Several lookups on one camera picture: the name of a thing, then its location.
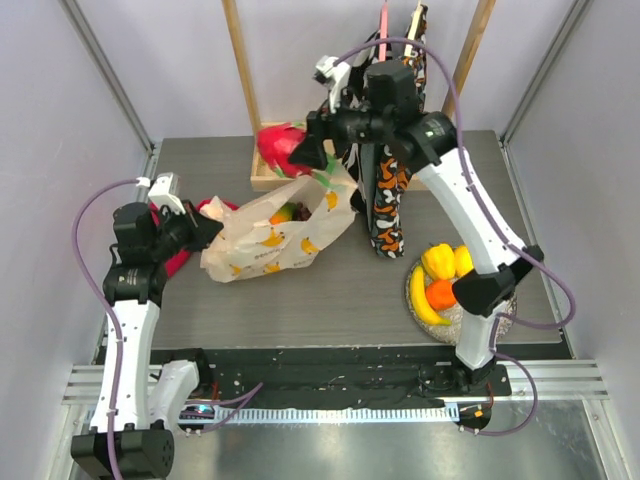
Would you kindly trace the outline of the fake yellow lemon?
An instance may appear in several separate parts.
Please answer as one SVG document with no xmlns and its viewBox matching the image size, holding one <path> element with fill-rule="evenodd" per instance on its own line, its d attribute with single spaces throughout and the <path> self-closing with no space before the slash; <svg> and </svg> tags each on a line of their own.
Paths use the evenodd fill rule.
<svg viewBox="0 0 640 480">
<path fill-rule="evenodd" d="M 471 254 L 466 245 L 461 245 L 454 250 L 454 267 L 458 278 L 464 277 L 474 269 Z"/>
</svg>

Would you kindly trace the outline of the fake purple grapes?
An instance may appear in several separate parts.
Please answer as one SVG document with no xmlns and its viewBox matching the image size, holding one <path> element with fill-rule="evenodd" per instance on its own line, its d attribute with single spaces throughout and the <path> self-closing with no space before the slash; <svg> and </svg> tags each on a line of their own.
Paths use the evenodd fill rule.
<svg viewBox="0 0 640 480">
<path fill-rule="evenodd" d="M 311 211 L 301 202 L 296 203 L 293 208 L 293 221 L 307 221 L 311 217 Z"/>
</svg>

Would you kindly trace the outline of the banana print plastic bag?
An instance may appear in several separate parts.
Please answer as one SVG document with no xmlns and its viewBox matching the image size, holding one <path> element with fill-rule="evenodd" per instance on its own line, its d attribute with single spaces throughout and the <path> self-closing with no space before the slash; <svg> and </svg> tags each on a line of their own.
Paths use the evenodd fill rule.
<svg viewBox="0 0 640 480">
<path fill-rule="evenodd" d="M 212 280 L 229 283 L 307 267 L 349 228 L 357 184 L 339 160 L 327 159 L 326 171 L 300 176 L 236 210 L 217 197 L 200 209 L 223 224 L 200 258 Z M 303 204 L 310 218 L 273 224 L 271 217 L 288 202 Z"/>
</svg>

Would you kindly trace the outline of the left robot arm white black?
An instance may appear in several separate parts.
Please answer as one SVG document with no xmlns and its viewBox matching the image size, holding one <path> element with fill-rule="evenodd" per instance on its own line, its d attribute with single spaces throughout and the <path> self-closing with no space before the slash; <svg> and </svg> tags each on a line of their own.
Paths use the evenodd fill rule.
<svg viewBox="0 0 640 480">
<path fill-rule="evenodd" d="M 71 456 L 92 479 L 164 479 L 171 472 L 174 431 L 188 397 L 213 385 L 200 348 L 169 356 L 151 378 L 154 332 L 167 263 L 180 252 L 208 247 L 223 226 L 185 200 L 179 212 L 158 201 L 133 202 L 113 214 L 111 265 L 98 293 L 109 326 L 103 379 L 86 434 L 72 439 Z"/>
</svg>

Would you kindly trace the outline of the fake yellow banana bunch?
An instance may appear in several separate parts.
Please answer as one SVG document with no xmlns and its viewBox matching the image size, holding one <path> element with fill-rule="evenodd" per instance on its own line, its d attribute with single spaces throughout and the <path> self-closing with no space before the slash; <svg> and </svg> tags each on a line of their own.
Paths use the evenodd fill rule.
<svg viewBox="0 0 640 480">
<path fill-rule="evenodd" d="M 409 278 L 409 299 L 416 316 L 426 325 L 449 326 L 451 321 L 440 316 L 427 302 L 425 296 L 425 271 L 416 266 Z"/>
</svg>

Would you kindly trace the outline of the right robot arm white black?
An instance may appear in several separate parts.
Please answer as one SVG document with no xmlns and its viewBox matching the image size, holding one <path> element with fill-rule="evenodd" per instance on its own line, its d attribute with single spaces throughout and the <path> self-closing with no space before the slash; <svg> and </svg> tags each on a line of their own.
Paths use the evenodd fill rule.
<svg viewBox="0 0 640 480">
<path fill-rule="evenodd" d="M 327 140 L 336 151 L 357 143 L 389 148 L 438 200 L 464 244 L 474 268 L 453 285 L 462 307 L 451 380 L 472 395 L 483 388 L 496 365 L 495 328 L 516 286 L 544 258 L 508 228 L 477 177 L 456 127 L 442 112 L 420 107 L 414 74 L 400 60 L 371 65 L 365 72 L 363 103 L 346 100 L 351 67 L 322 57 L 314 78 L 328 90 L 327 100 L 306 117 L 306 134 L 289 160 L 296 166 L 325 170 Z"/>
</svg>

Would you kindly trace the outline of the fake red dragon fruit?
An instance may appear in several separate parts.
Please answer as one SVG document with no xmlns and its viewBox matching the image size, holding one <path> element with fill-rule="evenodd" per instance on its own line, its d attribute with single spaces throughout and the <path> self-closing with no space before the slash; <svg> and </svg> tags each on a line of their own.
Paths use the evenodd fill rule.
<svg viewBox="0 0 640 480">
<path fill-rule="evenodd" d="M 306 129 L 302 123 L 281 123 L 264 126 L 257 135 L 257 150 L 268 168 L 280 179 L 296 180 L 309 176 L 324 187 L 331 187 L 331 173 L 335 167 L 335 157 L 324 151 L 327 160 L 326 170 L 314 170 L 305 165 L 294 164 L 289 160 L 291 153 L 304 140 Z"/>
</svg>

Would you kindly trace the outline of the fake yellow bell pepper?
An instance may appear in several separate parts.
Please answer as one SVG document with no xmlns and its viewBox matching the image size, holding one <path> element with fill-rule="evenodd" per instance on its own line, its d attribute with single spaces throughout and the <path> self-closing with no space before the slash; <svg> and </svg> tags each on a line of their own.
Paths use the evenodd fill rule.
<svg viewBox="0 0 640 480">
<path fill-rule="evenodd" d="M 426 249 L 421 262 L 432 280 L 451 280 L 456 275 L 454 251 L 449 244 L 441 243 Z"/>
</svg>

